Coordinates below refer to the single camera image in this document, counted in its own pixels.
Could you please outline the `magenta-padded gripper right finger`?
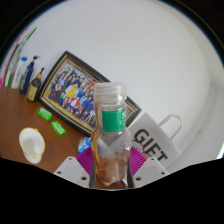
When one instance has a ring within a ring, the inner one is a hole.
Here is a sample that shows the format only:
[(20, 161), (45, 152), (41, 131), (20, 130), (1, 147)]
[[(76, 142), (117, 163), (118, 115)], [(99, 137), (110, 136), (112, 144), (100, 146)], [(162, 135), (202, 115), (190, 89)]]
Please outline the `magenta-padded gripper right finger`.
[(138, 149), (131, 149), (127, 171), (129, 188), (143, 187), (167, 175), (167, 170), (155, 157), (148, 157)]

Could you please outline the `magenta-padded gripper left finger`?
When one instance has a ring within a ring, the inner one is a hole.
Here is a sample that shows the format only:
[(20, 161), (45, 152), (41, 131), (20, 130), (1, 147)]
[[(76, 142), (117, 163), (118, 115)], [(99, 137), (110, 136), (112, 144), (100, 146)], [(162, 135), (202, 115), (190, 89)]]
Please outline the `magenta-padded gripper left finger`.
[(96, 173), (91, 148), (86, 148), (76, 157), (68, 156), (54, 174), (81, 187), (93, 188)]

